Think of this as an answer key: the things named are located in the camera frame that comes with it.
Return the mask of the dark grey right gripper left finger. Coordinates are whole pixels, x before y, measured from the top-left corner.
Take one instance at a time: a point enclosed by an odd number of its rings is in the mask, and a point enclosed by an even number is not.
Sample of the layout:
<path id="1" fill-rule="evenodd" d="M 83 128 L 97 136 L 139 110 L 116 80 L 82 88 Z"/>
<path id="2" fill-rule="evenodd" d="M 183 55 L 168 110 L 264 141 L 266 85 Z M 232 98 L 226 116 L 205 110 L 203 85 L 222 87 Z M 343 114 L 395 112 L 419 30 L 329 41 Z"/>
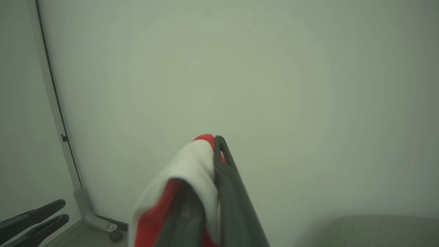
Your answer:
<path id="1" fill-rule="evenodd" d="M 155 247 L 201 247 L 204 206 L 190 184 L 183 181 L 155 241 Z"/>

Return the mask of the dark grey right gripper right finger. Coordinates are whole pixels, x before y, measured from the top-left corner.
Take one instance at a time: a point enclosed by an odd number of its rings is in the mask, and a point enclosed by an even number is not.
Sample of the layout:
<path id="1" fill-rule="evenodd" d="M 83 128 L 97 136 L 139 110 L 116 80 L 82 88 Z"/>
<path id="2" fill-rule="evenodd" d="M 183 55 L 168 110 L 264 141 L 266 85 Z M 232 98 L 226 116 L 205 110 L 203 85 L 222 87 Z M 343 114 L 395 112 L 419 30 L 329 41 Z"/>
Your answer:
<path id="1" fill-rule="evenodd" d="M 214 138 L 213 161 L 221 208 L 221 247 L 268 247 L 262 225 L 222 136 Z"/>

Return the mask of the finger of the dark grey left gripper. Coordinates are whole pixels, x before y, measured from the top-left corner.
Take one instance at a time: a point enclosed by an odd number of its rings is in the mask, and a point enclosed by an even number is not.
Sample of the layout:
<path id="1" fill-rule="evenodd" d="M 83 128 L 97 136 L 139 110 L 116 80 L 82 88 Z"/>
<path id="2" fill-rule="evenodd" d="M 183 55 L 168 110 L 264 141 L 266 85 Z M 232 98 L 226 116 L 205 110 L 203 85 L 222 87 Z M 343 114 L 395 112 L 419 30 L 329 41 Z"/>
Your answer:
<path id="1" fill-rule="evenodd" d="M 0 224 L 0 244 L 5 244 L 33 225 L 38 226 L 46 222 L 46 219 L 63 209 L 65 205 L 65 200 L 56 200 L 38 209 L 30 210 L 2 221 Z"/>
<path id="2" fill-rule="evenodd" d="M 61 214 L 30 229 L 5 247 L 38 247 L 48 236 L 69 222 L 67 214 Z"/>

